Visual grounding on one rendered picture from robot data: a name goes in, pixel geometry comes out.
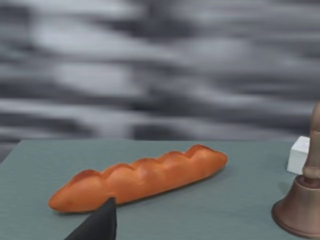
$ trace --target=black object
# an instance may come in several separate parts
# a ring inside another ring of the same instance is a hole
[[[115,240],[116,200],[109,198],[64,240]]]

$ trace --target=orange bread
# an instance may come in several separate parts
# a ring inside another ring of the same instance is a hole
[[[64,213],[93,211],[108,198],[117,204],[146,198],[207,178],[227,163],[227,156],[203,145],[187,152],[168,152],[158,158],[118,163],[103,172],[92,169],[75,175],[49,200],[49,207]]]

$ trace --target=bell body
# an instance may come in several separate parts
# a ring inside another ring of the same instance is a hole
[[[297,176],[286,197],[273,205],[272,217],[291,234],[320,238],[320,179],[308,185]]]

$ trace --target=gray-green table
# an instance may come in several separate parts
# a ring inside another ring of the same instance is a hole
[[[0,164],[0,240],[63,240],[87,215],[59,215],[49,197],[84,169],[185,151],[226,153],[219,174],[117,209],[117,240],[293,240],[271,218],[289,190],[292,142],[24,140]]]

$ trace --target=dark pointed object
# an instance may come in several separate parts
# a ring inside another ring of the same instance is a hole
[[[320,102],[312,112],[309,152],[302,175],[295,178],[285,198],[273,205],[272,217],[291,234],[320,238]]]
[[[116,201],[111,197],[64,240],[115,240],[116,232]]]

